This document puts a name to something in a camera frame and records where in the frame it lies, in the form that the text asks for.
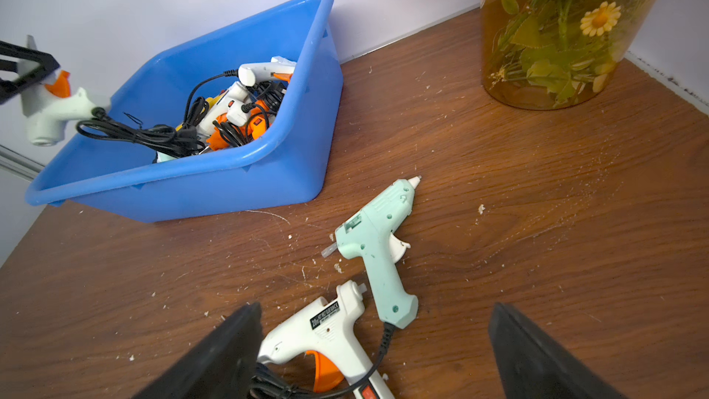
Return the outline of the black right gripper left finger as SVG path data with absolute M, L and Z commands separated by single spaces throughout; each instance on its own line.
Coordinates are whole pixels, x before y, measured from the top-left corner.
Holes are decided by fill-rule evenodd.
M 227 317 L 137 398 L 246 398 L 263 339 L 260 303 Z

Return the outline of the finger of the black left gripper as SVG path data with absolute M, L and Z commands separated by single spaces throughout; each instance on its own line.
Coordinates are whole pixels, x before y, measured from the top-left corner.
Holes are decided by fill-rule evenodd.
M 35 40 L 26 45 L 1 42 L 1 71 L 15 73 L 14 79 L 1 79 L 1 104 L 53 75 L 60 64 L 49 53 L 39 51 Z

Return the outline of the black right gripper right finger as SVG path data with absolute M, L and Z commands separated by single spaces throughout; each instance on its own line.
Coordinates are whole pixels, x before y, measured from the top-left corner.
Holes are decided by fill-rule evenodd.
M 511 304 L 494 306 L 489 338 L 507 398 L 625 396 Z

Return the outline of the white orange glue gun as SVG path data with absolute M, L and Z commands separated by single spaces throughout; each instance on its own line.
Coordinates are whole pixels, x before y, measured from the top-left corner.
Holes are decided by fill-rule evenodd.
M 127 117 L 130 124 L 115 120 L 109 116 L 109 97 L 81 87 L 73 92 L 69 73 L 61 68 L 17 96 L 26 118 L 27 137 L 36 146 L 54 146 L 64 140 L 70 122 L 86 138 L 137 144 L 173 158 L 190 156 L 202 145 L 194 129 L 164 124 L 144 127 L 134 116 Z

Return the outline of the small white red glue gun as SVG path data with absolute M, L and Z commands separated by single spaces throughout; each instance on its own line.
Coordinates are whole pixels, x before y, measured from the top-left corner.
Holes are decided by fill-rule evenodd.
M 394 327 L 385 325 L 380 354 L 371 361 L 356 339 L 354 325 L 365 311 L 364 284 L 347 281 L 337 297 L 319 297 L 278 325 L 263 339 L 255 386 L 278 398 L 392 398 L 377 369 L 386 355 Z M 284 365 L 301 354 L 315 358 L 314 389 L 302 389 L 276 378 L 270 364 Z

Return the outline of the mint glue gun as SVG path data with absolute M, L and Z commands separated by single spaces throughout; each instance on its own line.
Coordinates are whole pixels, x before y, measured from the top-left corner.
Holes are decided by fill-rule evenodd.
M 326 258 L 339 252 L 343 258 L 363 260 L 378 316 L 399 329 L 411 324 L 418 298 L 406 293 L 396 264 L 411 245 L 395 236 L 412 213 L 420 177 L 398 179 L 334 232 L 334 242 L 321 251 Z

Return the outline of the white glue gun red switch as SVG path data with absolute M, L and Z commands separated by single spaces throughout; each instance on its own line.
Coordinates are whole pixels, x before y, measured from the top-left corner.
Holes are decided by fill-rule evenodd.
M 235 81 L 225 92 L 214 98 L 215 104 L 197 125 L 197 133 L 203 139 L 209 138 L 215 131 L 213 122 L 219 117 L 232 113 L 228 119 L 238 127 L 243 127 L 249 117 L 242 111 L 242 106 L 249 103 L 250 95 L 247 88 Z

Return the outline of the blue plastic storage box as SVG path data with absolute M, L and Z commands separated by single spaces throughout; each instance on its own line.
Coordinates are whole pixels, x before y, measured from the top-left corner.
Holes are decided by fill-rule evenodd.
M 31 205 L 75 201 L 144 223 L 313 200 L 324 184 L 343 90 L 329 18 L 333 0 L 291 0 L 155 55 L 112 96 L 111 116 L 177 125 L 200 82 L 275 55 L 297 65 L 273 125 L 239 148 L 164 163 L 128 142 L 73 137 L 33 179 Z

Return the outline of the potted green plant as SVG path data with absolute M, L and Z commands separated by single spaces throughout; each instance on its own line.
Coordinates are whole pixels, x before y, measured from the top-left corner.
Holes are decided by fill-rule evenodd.
M 655 0 L 481 0 L 482 84 L 496 100 L 558 110 L 602 92 Z

